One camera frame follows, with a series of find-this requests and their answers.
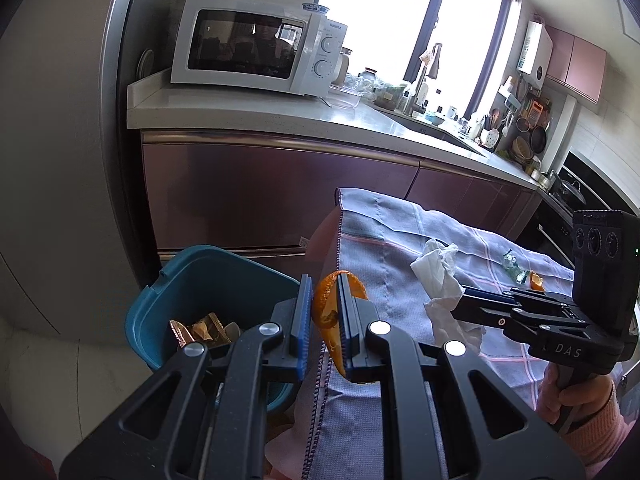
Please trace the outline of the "pink sleeved right forearm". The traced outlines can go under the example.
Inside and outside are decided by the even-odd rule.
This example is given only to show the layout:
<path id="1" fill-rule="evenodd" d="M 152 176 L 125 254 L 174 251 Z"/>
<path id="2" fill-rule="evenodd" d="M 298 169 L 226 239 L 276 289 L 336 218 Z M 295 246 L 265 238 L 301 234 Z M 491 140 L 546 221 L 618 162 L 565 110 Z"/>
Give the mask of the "pink sleeved right forearm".
<path id="1" fill-rule="evenodd" d="M 593 479 L 614 456 L 634 429 L 634 422 L 626 422 L 620 414 L 615 389 L 608 400 L 588 422 L 580 422 L 564 440 L 582 460 L 586 478 Z"/>

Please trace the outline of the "person's right hand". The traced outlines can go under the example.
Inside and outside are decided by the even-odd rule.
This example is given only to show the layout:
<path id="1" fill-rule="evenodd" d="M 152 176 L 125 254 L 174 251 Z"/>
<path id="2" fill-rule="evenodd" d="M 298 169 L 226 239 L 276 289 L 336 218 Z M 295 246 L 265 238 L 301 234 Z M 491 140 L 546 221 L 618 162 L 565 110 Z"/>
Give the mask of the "person's right hand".
<path id="1" fill-rule="evenodd" d="M 575 422 L 591 417 L 608 403 L 613 392 L 610 375 L 597 375 L 581 384 L 560 389 L 556 384 L 559 367 L 550 363 L 539 388 L 536 413 L 548 424 L 555 424 L 561 408 L 577 408 Z"/>

